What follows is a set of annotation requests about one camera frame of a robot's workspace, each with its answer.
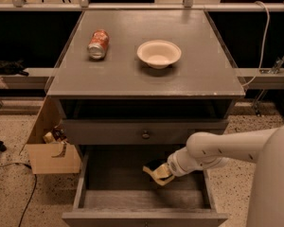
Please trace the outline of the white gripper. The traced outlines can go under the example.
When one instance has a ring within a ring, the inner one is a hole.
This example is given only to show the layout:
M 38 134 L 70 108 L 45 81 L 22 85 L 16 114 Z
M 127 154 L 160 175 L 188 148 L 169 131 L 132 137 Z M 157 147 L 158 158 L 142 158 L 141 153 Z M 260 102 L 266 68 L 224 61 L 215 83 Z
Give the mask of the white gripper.
M 153 171 L 155 182 L 160 186 L 173 181 L 176 177 L 185 176 L 193 171 L 202 170 L 200 163 L 193 158 L 186 148 L 173 152 L 168 157 L 168 163 L 163 163 Z

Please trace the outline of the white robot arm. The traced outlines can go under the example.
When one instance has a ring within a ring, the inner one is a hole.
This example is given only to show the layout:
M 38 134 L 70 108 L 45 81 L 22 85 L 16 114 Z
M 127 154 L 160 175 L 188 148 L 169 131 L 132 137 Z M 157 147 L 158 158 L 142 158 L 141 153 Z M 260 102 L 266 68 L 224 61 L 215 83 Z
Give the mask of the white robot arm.
M 196 132 L 152 177 L 164 185 L 195 170 L 222 166 L 228 159 L 256 165 L 246 227 L 284 227 L 284 125 L 224 135 Z

